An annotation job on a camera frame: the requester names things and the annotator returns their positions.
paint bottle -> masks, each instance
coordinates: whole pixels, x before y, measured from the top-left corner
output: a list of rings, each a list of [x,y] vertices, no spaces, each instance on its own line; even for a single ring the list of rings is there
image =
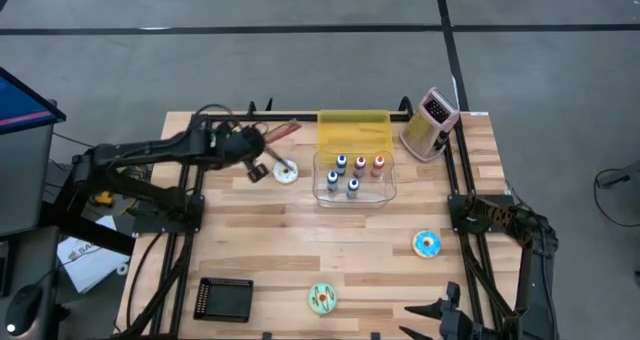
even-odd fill
[[[338,173],[335,171],[327,175],[327,190],[330,192],[338,190]]]
[[[361,178],[364,175],[364,168],[367,166],[367,159],[364,156],[358,156],[356,159],[356,165],[353,168],[353,176]]]
[[[360,187],[360,182],[356,179],[351,179],[349,181],[349,188],[347,189],[347,197],[353,199],[358,195],[358,188]]]
[[[384,173],[384,157],[376,156],[371,167],[371,176],[380,177]]]
[[[339,155],[336,158],[336,173],[338,176],[343,176],[347,172],[347,157]]]

black tray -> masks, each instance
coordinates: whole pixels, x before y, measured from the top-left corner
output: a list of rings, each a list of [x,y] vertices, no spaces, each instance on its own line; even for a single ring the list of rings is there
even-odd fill
[[[193,318],[246,323],[252,297],[253,280],[202,278]]]

concrete floor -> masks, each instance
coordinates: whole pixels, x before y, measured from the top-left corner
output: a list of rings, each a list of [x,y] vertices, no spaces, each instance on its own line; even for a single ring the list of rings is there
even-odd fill
[[[448,3],[454,25],[640,23],[640,0]],[[345,23],[439,24],[440,16],[436,0],[9,0],[0,13],[0,28]],[[640,32],[455,39],[470,109],[491,113],[507,178],[558,232],[561,337],[636,338],[640,232],[598,213],[592,182],[600,169],[640,159]],[[56,131],[89,143],[155,138],[165,112],[212,101],[395,109],[431,86],[455,98],[438,32],[2,36],[0,65],[59,101],[68,120]],[[54,139],[51,156],[65,162],[81,151]],[[626,185],[600,194],[620,222],[640,221],[636,195]],[[123,283],[112,276],[84,296],[63,283],[73,314],[61,338],[110,334]]]

monitor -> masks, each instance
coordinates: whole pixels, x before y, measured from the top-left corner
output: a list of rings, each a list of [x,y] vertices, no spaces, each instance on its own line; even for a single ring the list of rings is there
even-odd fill
[[[0,67],[0,134],[65,121],[55,105]]]

cheese grater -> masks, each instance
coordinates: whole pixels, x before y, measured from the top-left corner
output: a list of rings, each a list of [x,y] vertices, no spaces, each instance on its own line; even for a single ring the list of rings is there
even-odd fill
[[[458,119],[460,112],[449,104],[438,89],[431,88],[400,133],[400,140],[419,160],[429,161],[442,152],[449,132]]]

